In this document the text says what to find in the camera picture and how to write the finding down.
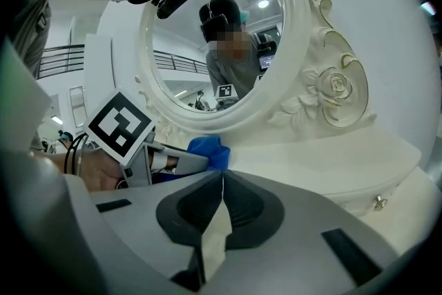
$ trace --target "oval mirror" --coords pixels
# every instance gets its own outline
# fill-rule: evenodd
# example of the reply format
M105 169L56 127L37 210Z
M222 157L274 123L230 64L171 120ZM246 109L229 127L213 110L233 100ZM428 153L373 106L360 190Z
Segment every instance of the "oval mirror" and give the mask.
M184 108L223 111L258 84L281 32L278 0L188 0L155 20L156 80Z

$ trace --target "blue cloth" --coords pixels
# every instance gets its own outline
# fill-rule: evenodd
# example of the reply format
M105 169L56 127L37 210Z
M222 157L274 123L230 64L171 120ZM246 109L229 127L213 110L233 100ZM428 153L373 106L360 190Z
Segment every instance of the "blue cloth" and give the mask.
M187 152L209 158L207 171L228 169L230 148L222 146L221 139L217 135L196 137L189 143Z

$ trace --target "white tape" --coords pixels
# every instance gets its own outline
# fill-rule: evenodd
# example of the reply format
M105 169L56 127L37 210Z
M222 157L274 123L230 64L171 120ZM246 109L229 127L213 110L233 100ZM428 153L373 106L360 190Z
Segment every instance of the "white tape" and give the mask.
M162 170L167 166L167 155L163 153L158 153L157 151L153 153L151 171L157 172Z

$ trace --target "gray shirt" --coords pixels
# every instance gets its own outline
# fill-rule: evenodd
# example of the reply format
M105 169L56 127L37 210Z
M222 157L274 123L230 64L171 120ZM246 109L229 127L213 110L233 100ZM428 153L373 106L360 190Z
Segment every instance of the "gray shirt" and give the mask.
M251 39L249 56L241 63L218 58L217 50L209 50L207 53L206 64L213 93L216 93L220 85L233 84L238 98L242 99L253 88L256 77L261 75L261 67L258 59L258 40L253 35L249 36ZM265 36L267 41L273 41L269 35Z
M38 74L49 26L48 0L24 0L23 7L15 16L9 32L15 50L34 77ZM43 150L38 135L34 137L31 148Z

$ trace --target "cable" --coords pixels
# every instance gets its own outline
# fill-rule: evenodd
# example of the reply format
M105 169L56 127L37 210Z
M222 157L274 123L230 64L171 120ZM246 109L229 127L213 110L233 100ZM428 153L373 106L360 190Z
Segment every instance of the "cable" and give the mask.
M84 147L85 147L86 143L88 142L88 139L89 139L89 135L86 135L86 139L83 140L83 145L81 146L80 157L78 158L78 163L77 163L78 172L77 172L77 175L79 177L81 177L81 161L83 160Z
M161 171L165 170L166 167L163 167L161 170L156 171L155 173L152 173L152 178L156 177L158 173L161 173Z
M74 144L77 142L77 140L81 137L84 136L84 134L79 135L78 137L76 137L73 141L73 143L69 146L68 152L66 153L66 157L64 158L64 173L68 172L68 159L69 159L69 154L70 154L70 150L74 147Z
M71 169L72 169L72 174L73 174L73 175L75 175L75 154L77 153L77 149L78 149L78 146L79 146L80 143L81 143L81 140L82 140L85 136L86 136L86 133L83 133L83 134L79 135L79 136L77 137L77 139L78 139L78 143L77 143L77 145L74 146L74 153L73 153L73 155L72 155L72 161L70 162L70 163L71 163Z

